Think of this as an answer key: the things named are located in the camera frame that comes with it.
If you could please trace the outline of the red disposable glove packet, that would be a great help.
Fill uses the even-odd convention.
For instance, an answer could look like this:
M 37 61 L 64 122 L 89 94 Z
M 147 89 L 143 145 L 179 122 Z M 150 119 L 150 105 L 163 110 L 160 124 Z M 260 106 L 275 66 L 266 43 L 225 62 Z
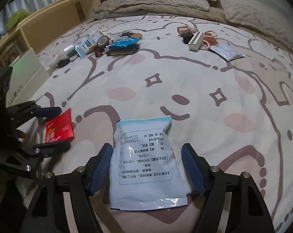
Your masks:
M 46 123 L 45 143 L 59 142 L 74 137 L 71 109 Z

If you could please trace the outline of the white blue medicine sachet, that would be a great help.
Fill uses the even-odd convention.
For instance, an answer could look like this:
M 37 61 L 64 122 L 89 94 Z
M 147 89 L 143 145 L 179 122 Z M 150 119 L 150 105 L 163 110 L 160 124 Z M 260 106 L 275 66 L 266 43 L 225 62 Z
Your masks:
M 111 209 L 157 210 L 188 204 L 167 137 L 171 116 L 121 120 L 110 164 Z

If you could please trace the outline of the white shoe box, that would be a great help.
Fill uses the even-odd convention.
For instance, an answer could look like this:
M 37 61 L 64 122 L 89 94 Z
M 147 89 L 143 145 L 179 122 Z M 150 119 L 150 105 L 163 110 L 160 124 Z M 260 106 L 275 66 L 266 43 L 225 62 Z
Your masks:
M 11 67 L 12 75 L 6 107 L 31 100 L 31 97 L 50 77 L 32 48 L 22 53 Z

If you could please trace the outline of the crumpled clear plastic wrap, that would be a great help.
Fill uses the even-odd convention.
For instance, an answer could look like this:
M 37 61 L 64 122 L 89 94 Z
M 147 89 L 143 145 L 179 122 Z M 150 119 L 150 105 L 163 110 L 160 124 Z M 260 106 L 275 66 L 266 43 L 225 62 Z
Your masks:
M 73 45 L 69 45 L 65 47 L 64 49 L 57 52 L 47 63 L 45 64 L 49 68 L 56 68 L 57 63 L 60 60 L 71 58 L 76 54 L 75 47 Z

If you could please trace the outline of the cartoon pattern bed sheet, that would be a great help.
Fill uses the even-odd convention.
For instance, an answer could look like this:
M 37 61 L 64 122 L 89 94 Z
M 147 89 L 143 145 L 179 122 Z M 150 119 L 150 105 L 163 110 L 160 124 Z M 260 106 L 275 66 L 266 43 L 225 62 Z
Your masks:
M 203 32 L 197 52 L 177 33 Z M 119 120 L 169 115 L 175 158 L 190 143 L 211 165 L 249 172 L 276 232 L 293 222 L 293 55 L 239 28 L 182 16 L 144 15 L 80 24 L 38 53 L 46 63 L 96 30 L 142 34 L 128 56 L 76 59 L 55 70 L 33 95 L 43 106 L 71 109 L 74 140 L 38 175 L 70 173 L 112 143 Z M 245 57 L 227 62 L 209 48 L 229 44 Z

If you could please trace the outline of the white blue mask packet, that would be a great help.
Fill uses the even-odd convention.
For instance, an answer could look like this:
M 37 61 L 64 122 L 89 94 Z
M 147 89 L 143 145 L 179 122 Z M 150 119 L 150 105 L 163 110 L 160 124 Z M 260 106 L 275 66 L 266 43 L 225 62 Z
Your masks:
M 88 34 L 85 37 L 82 37 L 78 44 L 75 46 L 75 50 L 80 56 L 80 58 L 84 58 L 87 56 L 89 53 L 94 50 L 95 46 L 97 45 L 98 40 L 102 37 L 103 35 L 98 32 L 97 30 L 92 32 L 91 34 Z

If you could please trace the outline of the brown tape roll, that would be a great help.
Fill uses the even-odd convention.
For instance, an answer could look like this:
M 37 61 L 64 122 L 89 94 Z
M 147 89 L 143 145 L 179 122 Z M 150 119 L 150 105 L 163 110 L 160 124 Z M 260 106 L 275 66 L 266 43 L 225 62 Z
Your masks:
M 110 38 L 104 35 L 98 39 L 96 46 L 98 48 L 106 48 L 109 44 L 110 44 Z

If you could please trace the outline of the blue foil packet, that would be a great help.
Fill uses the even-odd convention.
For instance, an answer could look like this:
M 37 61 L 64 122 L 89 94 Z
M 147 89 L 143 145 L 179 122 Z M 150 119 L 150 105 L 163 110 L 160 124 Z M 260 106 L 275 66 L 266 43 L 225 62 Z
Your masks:
M 111 45 L 109 45 L 109 50 L 117 48 L 127 48 L 129 45 L 135 45 L 139 41 L 138 38 L 129 37 L 129 38 L 120 38 L 115 40 Z

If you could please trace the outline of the white sachet near box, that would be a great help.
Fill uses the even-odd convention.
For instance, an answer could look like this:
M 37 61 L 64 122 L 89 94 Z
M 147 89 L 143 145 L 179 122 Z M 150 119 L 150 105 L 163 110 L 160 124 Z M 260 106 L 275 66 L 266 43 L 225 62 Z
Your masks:
M 212 52 L 216 53 L 227 62 L 233 61 L 235 59 L 245 57 L 245 54 L 235 49 L 229 44 L 215 44 L 209 48 Z

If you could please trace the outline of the white rectangular box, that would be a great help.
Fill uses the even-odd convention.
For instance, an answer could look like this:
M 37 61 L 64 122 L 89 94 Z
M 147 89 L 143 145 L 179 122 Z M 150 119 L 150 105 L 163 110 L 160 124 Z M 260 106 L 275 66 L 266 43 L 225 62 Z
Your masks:
M 203 39 L 203 32 L 196 32 L 188 43 L 189 50 L 197 52 L 200 48 Z

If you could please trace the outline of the small black cube box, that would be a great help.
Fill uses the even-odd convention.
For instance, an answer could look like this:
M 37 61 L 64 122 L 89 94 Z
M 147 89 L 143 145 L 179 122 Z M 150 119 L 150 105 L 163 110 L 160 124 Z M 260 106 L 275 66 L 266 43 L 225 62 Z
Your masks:
M 188 44 L 191 39 L 193 38 L 194 34 L 193 33 L 190 33 L 190 32 L 185 32 L 183 34 L 181 34 L 181 37 L 183 39 L 183 43 L 184 44 Z

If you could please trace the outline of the pink small case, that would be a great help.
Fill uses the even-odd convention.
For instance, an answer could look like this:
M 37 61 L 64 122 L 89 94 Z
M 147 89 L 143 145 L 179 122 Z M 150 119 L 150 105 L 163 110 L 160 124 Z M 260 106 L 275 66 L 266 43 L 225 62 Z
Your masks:
M 177 33 L 178 35 L 183 35 L 185 33 L 192 33 L 192 30 L 189 26 L 178 26 Z

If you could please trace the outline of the folded beige blanket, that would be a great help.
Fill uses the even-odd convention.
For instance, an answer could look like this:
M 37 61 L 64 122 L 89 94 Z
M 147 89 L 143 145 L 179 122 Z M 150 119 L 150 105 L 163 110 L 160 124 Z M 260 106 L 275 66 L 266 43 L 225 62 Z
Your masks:
M 145 15 L 147 13 L 157 13 L 165 15 L 185 16 L 198 19 L 205 19 L 216 23 L 228 24 L 225 13 L 222 9 L 210 7 L 209 11 L 192 9 L 189 7 L 177 7 L 173 5 L 130 5 L 128 7 L 115 10 L 100 9 L 92 13 L 93 19 L 106 19 L 114 17 Z

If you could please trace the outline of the beige left pillow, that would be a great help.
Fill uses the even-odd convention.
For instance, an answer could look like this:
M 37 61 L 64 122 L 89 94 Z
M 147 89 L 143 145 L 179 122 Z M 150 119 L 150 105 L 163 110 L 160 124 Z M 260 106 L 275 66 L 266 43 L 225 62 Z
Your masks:
M 209 3 L 207 0 L 107 0 L 102 2 L 99 6 L 95 6 L 93 10 L 94 12 L 113 11 L 136 5 L 150 5 L 151 9 L 157 9 L 162 6 L 173 6 L 206 12 L 209 11 Z

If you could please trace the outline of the beige pillow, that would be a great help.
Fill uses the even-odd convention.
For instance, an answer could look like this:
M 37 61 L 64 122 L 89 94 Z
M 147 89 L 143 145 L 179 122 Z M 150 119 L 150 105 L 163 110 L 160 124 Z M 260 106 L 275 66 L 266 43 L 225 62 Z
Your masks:
M 227 21 L 272 37 L 293 53 L 293 27 L 277 10 L 256 0 L 220 0 Z
M 206 12 L 209 11 L 209 3 L 207 0 L 107 0 L 102 2 L 99 6 L 95 6 L 93 10 L 94 12 L 113 11 L 136 5 L 150 5 L 151 9 L 157 9 L 162 6 L 173 6 Z

